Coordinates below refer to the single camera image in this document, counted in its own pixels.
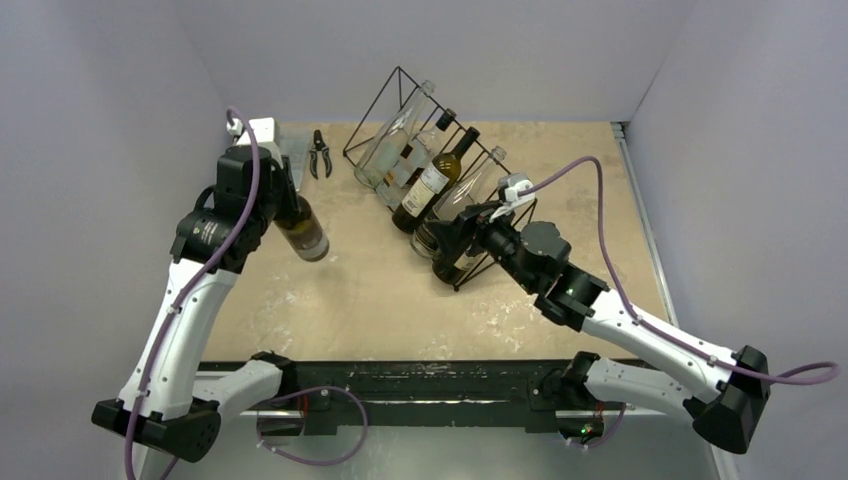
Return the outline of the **clear champagne bottle black label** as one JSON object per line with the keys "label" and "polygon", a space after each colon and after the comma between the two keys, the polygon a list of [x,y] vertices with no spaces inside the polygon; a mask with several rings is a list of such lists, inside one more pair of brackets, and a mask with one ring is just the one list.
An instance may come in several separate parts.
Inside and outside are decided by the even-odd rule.
{"label": "clear champagne bottle black label", "polygon": [[410,246],[415,253],[428,260],[438,253],[429,222],[453,221],[467,206],[484,202],[494,189],[495,177],[504,172],[502,165],[506,156],[502,146],[495,146],[485,160],[481,160],[436,202],[410,238]]}

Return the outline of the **green wine bottle white label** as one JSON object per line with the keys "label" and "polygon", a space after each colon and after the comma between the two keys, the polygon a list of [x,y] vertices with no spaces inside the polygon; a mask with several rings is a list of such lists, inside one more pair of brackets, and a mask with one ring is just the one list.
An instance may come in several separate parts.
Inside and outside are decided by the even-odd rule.
{"label": "green wine bottle white label", "polygon": [[296,207],[284,207],[278,212],[274,224],[300,259],[318,262],[328,254],[329,238],[303,196],[297,195]]}

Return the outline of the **olive green wine bottle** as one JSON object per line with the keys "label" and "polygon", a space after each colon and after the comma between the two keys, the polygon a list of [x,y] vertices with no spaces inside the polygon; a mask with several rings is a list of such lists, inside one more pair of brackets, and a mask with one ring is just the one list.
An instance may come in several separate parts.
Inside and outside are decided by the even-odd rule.
{"label": "olive green wine bottle", "polygon": [[[494,202],[497,202],[499,204],[497,187],[496,187],[496,195],[493,196],[491,199],[486,200],[484,202],[489,202],[489,201],[494,201]],[[463,215],[463,212],[465,211],[465,209],[462,210],[457,216]],[[470,271],[471,269],[476,267],[478,265],[478,263],[486,256],[488,256],[488,255],[484,255],[482,257],[476,257],[476,258],[469,258],[465,255],[461,255],[458,260],[450,260],[446,264],[436,264],[436,265],[434,265],[432,263],[432,270],[433,270],[433,273],[436,275],[436,277],[439,280],[441,280],[445,283],[448,283],[450,285],[455,285],[466,275],[466,273],[468,271]]]}

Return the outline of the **dark green wine bottle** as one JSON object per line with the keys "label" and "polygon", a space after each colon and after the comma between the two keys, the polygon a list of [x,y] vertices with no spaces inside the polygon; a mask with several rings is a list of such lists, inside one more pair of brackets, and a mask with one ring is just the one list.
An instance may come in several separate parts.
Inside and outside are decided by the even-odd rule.
{"label": "dark green wine bottle", "polygon": [[459,179],[462,159],[479,136],[477,128],[469,127],[452,150],[442,152],[430,161],[394,211],[392,222],[395,227],[411,234],[423,222],[435,203]]}

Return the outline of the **square clear bottle black cap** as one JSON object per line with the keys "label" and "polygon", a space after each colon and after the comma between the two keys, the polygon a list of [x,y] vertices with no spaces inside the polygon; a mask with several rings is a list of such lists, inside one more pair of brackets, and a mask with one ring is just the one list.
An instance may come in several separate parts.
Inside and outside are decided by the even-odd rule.
{"label": "square clear bottle black cap", "polygon": [[446,109],[432,128],[416,133],[403,148],[398,162],[376,187],[378,199],[391,211],[397,209],[426,164],[442,149],[444,132],[455,119],[456,112]]}

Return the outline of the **clear glass bottle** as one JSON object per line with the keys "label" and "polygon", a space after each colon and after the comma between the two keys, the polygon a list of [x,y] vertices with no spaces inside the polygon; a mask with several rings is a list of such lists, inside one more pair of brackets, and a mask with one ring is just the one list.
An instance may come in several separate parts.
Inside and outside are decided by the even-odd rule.
{"label": "clear glass bottle", "polygon": [[415,122],[434,90],[435,84],[424,80],[404,107],[378,130],[355,165],[354,177],[357,181],[375,189],[396,165],[410,139]]}

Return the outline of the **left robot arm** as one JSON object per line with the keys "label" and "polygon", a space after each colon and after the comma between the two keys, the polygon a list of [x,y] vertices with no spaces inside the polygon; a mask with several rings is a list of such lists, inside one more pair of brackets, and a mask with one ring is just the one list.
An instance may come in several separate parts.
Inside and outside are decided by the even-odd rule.
{"label": "left robot arm", "polygon": [[219,311],[272,223],[297,204],[288,158],[265,147],[233,146],[216,181],[176,227],[164,296],[140,359],[119,395],[99,401],[93,424],[124,439],[126,475],[162,475],[195,463],[224,422],[266,401],[284,409],[298,382],[285,359],[262,352],[212,381],[196,376]]}

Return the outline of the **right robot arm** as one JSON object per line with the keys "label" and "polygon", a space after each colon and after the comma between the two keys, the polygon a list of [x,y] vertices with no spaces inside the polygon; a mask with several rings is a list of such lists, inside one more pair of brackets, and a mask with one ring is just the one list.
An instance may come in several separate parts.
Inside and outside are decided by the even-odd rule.
{"label": "right robot arm", "polygon": [[573,264],[571,245],[555,224],[531,221],[516,229],[492,202],[467,207],[452,220],[428,220],[437,260],[488,254],[552,323],[615,344],[645,361],[634,367],[579,354],[561,381],[576,407],[592,400],[625,402],[690,421],[711,445],[748,452],[771,395],[766,355],[702,340],[623,299],[622,293]]}

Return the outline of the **clear plastic screw organizer box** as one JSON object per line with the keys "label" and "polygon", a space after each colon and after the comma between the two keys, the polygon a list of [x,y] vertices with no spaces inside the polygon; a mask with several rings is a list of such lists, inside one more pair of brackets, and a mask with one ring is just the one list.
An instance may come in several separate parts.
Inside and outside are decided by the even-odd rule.
{"label": "clear plastic screw organizer box", "polygon": [[283,129],[279,141],[280,152],[291,165],[292,179],[297,188],[308,169],[309,148],[312,144],[312,132],[303,129]]}

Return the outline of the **black grey pliers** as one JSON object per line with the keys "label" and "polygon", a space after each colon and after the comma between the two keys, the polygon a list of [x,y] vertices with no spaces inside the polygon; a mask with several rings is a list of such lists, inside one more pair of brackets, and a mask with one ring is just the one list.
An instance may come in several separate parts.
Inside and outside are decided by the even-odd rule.
{"label": "black grey pliers", "polygon": [[309,153],[309,173],[313,179],[318,180],[320,178],[318,172],[318,161],[322,160],[324,165],[324,177],[329,178],[333,172],[333,163],[329,151],[329,147],[326,144],[323,134],[319,129],[313,131],[312,134],[312,143],[308,150]]}

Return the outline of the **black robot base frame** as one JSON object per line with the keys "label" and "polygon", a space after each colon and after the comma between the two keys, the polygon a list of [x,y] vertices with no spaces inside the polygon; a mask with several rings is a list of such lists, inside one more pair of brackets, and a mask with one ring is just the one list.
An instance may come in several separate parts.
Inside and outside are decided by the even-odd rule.
{"label": "black robot base frame", "polygon": [[567,359],[490,361],[298,361],[283,393],[245,411],[260,420],[300,421],[305,435],[341,426],[519,428],[578,433],[579,418],[616,416],[619,400],[597,400],[567,378]]}

